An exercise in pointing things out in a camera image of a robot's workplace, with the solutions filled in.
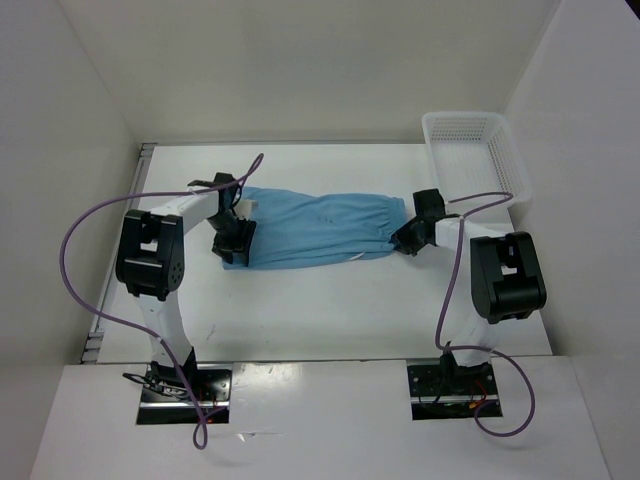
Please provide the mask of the light blue shorts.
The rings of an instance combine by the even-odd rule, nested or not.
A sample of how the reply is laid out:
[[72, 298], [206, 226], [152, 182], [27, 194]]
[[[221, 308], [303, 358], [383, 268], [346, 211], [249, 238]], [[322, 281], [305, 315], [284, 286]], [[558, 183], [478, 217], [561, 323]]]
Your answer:
[[408, 221], [404, 200], [378, 194], [312, 196], [248, 187], [256, 230], [249, 264], [224, 261], [225, 270], [287, 270], [384, 258], [392, 235]]

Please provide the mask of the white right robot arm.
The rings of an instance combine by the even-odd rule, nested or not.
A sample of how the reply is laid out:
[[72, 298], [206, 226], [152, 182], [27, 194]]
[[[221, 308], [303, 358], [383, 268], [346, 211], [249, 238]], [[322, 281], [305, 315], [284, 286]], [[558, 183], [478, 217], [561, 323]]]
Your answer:
[[[394, 249], [415, 256], [426, 246], [455, 253], [452, 275], [438, 317], [434, 342], [451, 360], [438, 370], [440, 385], [460, 393], [474, 379], [473, 368], [486, 364], [497, 354], [494, 326], [508, 320], [522, 320], [545, 306], [547, 289], [532, 236], [527, 232], [502, 232], [484, 227], [469, 218], [513, 199], [508, 192], [486, 192], [462, 197], [462, 202], [494, 200], [466, 213], [449, 213], [437, 189], [413, 194], [416, 215], [391, 237]], [[451, 341], [442, 340], [444, 321], [461, 267], [470, 273], [473, 311], [463, 329]]]

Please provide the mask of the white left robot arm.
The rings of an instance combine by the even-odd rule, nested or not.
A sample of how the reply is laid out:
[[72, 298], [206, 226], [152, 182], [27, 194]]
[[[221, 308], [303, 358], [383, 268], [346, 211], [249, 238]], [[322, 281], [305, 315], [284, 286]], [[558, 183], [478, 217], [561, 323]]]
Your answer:
[[200, 385], [195, 349], [184, 330], [177, 290], [186, 269], [185, 236], [201, 223], [214, 230], [212, 252], [225, 266], [247, 267], [257, 223], [242, 199], [244, 182], [229, 173], [194, 180], [192, 190], [150, 210], [124, 217], [116, 277], [131, 294], [152, 340], [152, 361], [143, 377], [131, 379], [163, 396], [185, 400]]

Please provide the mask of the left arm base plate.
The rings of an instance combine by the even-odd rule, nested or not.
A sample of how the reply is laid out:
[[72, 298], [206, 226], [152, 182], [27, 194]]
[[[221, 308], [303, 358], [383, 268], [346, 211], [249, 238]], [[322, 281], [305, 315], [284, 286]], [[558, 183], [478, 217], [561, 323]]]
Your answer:
[[[123, 375], [142, 386], [137, 425], [195, 425], [198, 415], [184, 386], [176, 383], [151, 383], [151, 367], [144, 376]], [[199, 364], [192, 388], [209, 425], [228, 424], [232, 390], [231, 364]]]

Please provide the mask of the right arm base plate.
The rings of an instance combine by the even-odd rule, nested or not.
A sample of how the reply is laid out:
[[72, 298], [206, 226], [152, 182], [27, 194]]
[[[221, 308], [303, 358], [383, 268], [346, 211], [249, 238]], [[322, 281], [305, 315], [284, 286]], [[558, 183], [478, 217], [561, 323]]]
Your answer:
[[406, 371], [413, 421], [472, 419], [479, 407], [480, 417], [502, 416], [490, 364], [453, 379], [435, 359], [408, 363]]

